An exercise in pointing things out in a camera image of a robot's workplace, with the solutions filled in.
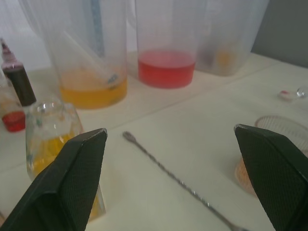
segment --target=yellow liquid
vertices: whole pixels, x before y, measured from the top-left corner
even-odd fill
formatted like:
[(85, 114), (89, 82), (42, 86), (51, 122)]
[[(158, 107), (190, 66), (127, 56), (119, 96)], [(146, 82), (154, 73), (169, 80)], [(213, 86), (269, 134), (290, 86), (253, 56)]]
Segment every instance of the yellow liquid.
[[(65, 134), (50, 140), (43, 141), (40, 145), (39, 152), (34, 158), (32, 172), (35, 177), (55, 160), (65, 143), (73, 138), (73, 134)], [(104, 213), (104, 208), (100, 205), (98, 195), (96, 194), (89, 220), (92, 220)]]
[(110, 106), (122, 100), (127, 93), (127, 79), (112, 87), (107, 87), (95, 72), (77, 69), (65, 72), (61, 76), (60, 92), (65, 102), (72, 103), (76, 108), (95, 109)]

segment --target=textured black plastic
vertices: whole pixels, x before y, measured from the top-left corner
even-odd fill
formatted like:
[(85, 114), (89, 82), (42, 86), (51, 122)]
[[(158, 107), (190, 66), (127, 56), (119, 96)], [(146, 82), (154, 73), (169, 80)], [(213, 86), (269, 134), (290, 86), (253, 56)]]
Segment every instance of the textured black plastic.
[(276, 231), (308, 230), (308, 158), (285, 136), (237, 125), (248, 176)]
[(0, 231), (84, 231), (97, 192), (107, 133), (69, 140), (32, 182)]

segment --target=red liquid in bottle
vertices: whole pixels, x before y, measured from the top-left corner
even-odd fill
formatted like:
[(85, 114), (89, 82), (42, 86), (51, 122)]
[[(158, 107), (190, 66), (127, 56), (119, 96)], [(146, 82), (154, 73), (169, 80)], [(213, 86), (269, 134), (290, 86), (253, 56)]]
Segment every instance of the red liquid in bottle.
[(24, 112), (10, 112), (2, 117), (2, 121), (9, 132), (24, 130), (26, 127), (26, 116)]
[(139, 55), (139, 78), (157, 88), (180, 88), (191, 83), (195, 60), (182, 51), (145, 51)]

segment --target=white wall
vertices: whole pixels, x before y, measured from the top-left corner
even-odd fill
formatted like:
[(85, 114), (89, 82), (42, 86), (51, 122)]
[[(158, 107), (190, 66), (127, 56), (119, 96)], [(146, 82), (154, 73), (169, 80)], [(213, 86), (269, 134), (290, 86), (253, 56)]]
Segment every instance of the white wall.
[[(32, 31), (18, 0), (0, 0), (0, 37), (6, 40), (27, 71), (51, 65), (42, 40)], [(127, 23), (127, 50), (136, 49), (136, 32)]]

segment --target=grey wall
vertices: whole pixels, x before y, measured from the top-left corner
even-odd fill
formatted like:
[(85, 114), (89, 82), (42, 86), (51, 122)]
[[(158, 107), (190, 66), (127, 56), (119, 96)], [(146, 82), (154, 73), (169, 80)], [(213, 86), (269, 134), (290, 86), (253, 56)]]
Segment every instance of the grey wall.
[(270, 0), (252, 52), (308, 67), (308, 0)]

